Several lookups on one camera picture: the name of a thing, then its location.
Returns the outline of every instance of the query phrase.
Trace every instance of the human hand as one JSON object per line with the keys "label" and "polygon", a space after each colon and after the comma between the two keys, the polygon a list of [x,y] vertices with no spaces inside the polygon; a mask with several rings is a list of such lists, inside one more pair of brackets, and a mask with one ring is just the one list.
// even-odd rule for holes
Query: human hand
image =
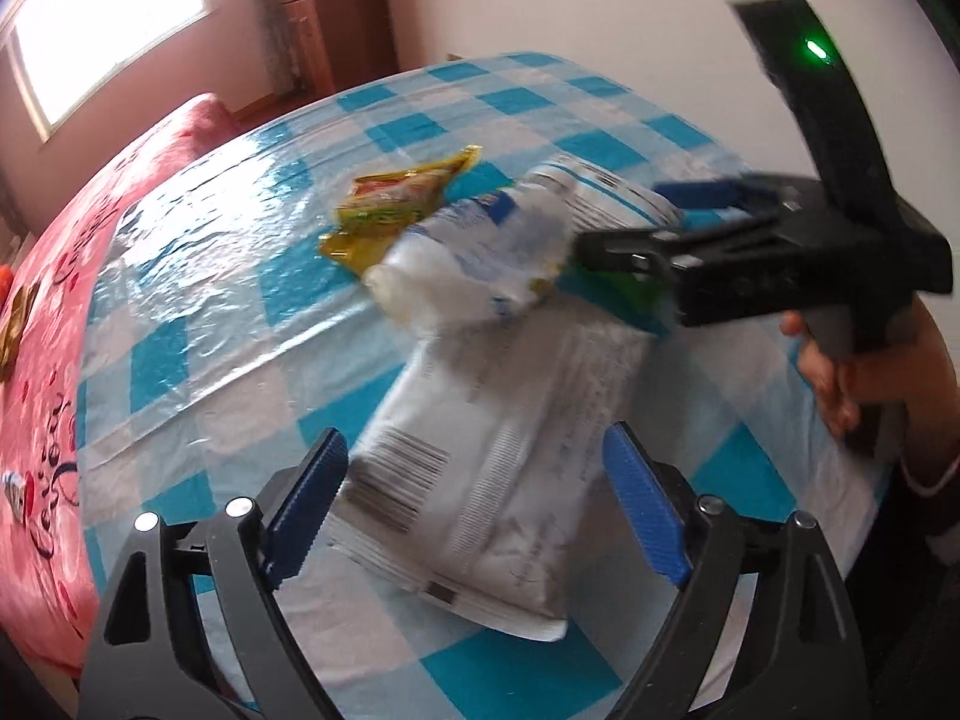
{"label": "human hand", "polygon": [[934,485],[960,448],[960,395],[947,345],[920,298],[914,298],[913,313],[913,341],[854,355],[841,364],[820,351],[800,314],[784,314],[781,332],[806,336],[797,367],[813,387],[817,409],[835,437],[860,424],[862,404],[904,403],[910,475],[922,485]]}

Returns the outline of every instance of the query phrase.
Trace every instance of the checkered tablecloth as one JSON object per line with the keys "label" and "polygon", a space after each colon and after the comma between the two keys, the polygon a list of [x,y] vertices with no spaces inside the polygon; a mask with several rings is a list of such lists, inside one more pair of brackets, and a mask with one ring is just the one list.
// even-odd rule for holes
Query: checkered tablecloth
{"label": "checkered tablecloth", "polygon": [[[483,146],[483,161],[451,186],[453,199],[501,186],[556,151],[647,185],[741,168],[707,135],[608,79],[518,53],[368,84],[179,173],[123,217],[91,303],[76,442],[99,587],[136,514],[208,517],[296,464],[326,426],[356,439],[412,340],[347,271],[316,255],[317,236],[354,175],[468,143]],[[589,285],[571,288],[589,294]],[[829,440],[795,346],[772,320],[661,335],[632,418],[652,456],[743,514],[810,509],[847,570],[880,474]],[[573,623],[553,644],[426,605],[323,538],[277,598],[346,717],[586,720],[613,705],[673,589],[642,562],[608,490],[584,522],[571,571]],[[208,580],[196,586],[213,648],[242,683],[215,593]],[[738,594],[731,610],[740,622],[748,598]],[[728,626],[705,695],[722,688],[737,637]]]}

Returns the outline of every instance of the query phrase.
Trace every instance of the window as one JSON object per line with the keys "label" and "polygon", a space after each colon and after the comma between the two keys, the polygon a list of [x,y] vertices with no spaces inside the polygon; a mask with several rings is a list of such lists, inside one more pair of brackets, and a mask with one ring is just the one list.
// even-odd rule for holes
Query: window
{"label": "window", "polygon": [[27,0],[16,15],[21,91],[44,136],[109,76],[203,15],[203,0]]}

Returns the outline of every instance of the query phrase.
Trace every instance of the green led indicator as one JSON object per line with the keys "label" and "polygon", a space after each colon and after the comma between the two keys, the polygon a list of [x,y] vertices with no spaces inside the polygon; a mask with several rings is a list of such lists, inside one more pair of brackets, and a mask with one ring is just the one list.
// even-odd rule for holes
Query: green led indicator
{"label": "green led indicator", "polygon": [[823,49],[821,49],[821,48],[820,48],[815,42],[813,42],[812,40],[806,41],[806,47],[808,48],[808,50],[810,51],[810,53],[812,53],[812,54],[813,54],[814,56],[816,56],[818,59],[822,59],[822,60],[824,60],[824,62],[829,61],[829,57],[827,56],[827,52],[825,52]]}

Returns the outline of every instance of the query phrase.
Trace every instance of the floor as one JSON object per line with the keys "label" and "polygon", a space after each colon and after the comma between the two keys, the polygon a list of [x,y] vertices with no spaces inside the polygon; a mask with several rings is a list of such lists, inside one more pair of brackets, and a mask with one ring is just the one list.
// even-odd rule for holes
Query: floor
{"label": "floor", "polygon": [[296,111],[298,108],[303,108],[304,105],[315,103],[319,99],[318,95],[312,92],[294,92],[288,95],[288,97],[275,100],[273,103],[269,103],[263,108],[258,108],[246,115],[238,115],[237,121],[240,122],[240,127],[243,129],[243,132],[250,132],[251,129],[257,129],[261,124],[272,122],[277,117],[283,116],[291,111]]}

